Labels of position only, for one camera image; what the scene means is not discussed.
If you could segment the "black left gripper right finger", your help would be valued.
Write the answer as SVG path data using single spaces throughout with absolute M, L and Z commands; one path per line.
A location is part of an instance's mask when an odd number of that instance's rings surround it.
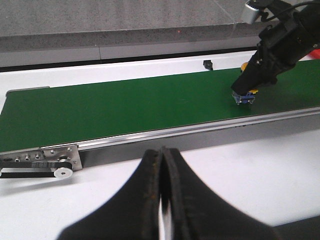
M 161 200 L 167 240 L 280 239 L 212 191 L 176 148 L 161 149 Z

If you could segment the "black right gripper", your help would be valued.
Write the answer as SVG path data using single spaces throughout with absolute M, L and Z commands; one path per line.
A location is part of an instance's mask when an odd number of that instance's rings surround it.
M 231 85 L 241 96 L 260 84 L 275 84 L 277 75 L 291 70 L 298 60 L 320 47 L 318 0 L 300 3 L 302 10 L 282 0 L 250 0 L 248 4 L 259 9 L 262 22 L 271 21 L 264 11 L 268 9 L 279 23 L 267 26 L 259 34 L 256 53 L 241 65 L 241 73 Z

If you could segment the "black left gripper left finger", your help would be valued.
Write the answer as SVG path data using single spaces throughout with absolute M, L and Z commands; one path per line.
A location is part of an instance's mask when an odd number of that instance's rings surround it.
M 157 240 L 159 152 L 147 150 L 122 188 L 97 210 L 66 227 L 60 240 Z

